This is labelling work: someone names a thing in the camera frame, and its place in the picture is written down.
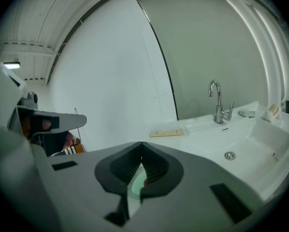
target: chrome faucet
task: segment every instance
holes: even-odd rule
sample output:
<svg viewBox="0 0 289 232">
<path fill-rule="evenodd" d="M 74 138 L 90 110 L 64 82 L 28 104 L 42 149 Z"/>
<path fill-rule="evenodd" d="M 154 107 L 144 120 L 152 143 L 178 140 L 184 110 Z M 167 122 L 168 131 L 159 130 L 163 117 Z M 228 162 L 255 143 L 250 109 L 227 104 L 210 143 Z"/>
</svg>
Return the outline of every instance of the chrome faucet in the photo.
<svg viewBox="0 0 289 232">
<path fill-rule="evenodd" d="M 216 80 L 212 80 L 209 84 L 209 92 L 208 96 L 213 97 L 213 88 L 216 86 L 217 89 L 217 106 L 216 106 L 216 123 L 222 124 L 223 119 L 230 121 L 231 116 L 232 116 L 232 109 L 233 109 L 233 101 L 230 103 L 230 108 L 229 112 L 224 112 L 223 111 L 223 106 L 222 106 L 222 91 L 221 91 L 221 86 Z"/>
</svg>

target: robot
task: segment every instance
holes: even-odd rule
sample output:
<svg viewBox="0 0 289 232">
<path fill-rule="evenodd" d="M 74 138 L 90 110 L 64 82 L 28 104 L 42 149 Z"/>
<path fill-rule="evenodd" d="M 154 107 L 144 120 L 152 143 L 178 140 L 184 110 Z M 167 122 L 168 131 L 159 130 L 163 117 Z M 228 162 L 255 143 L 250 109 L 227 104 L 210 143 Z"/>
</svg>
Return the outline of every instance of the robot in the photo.
<svg viewBox="0 0 289 232">
<path fill-rule="evenodd" d="M 278 202 L 264 203 L 208 159 L 147 142 L 49 157 L 86 117 L 42 112 L 37 103 L 37 95 L 0 64 L 0 191 L 42 231 L 246 231 Z M 30 117 L 30 140 L 22 116 Z M 51 121 L 48 130 L 43 119 Z M 141 164 L 148 184 L 131 217 L 128 185 Z"/>
</svg>

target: white wall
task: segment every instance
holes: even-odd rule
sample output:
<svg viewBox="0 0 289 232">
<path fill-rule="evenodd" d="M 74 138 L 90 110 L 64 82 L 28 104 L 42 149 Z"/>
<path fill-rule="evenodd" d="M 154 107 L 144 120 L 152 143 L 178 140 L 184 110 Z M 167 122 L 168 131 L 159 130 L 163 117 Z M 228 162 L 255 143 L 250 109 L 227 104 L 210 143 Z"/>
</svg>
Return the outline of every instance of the white wall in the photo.
<svg viewBox="0 0 289 232">
<path fill-rule="evenodd" d="M 27 85 L 28 92 L 35 92 L 38 96 L 38 109 L 40 111 L 53 112 L 54 108 L 49 96 L 49 88 L 46 84 L 29 84 Z"/>
<path fill-rule="evenodd" d="M 139 0 L 163 49 L 179 119 L 216 111 L 221 85 L 224 109 L 253 101 L 268 104 L 264 64 L 252 33 L 226 0 Z"/>
<path fill-rule="evenodd" d="M 289 51 L 286 41 L 282 35 L 282 28 L 275 18 L 265 9 L 254 9 L 259 16 L 259 20 L 264 23 L 268 35 L 272 39 L 275 54 L 278 56 L 281 80 L 281 106 L 286 107 L 285 101 L 289 101 Z"/>
<path fill-rule="evenodd" d="M 110 0 L 90 15 L 49 87 L 56 112 L 76 107 L 87 116 L 80 129 L 87 150 L 137 141 L 146 124 L 176 120 L 163 57 L 136 0 Z"/>
</svg>

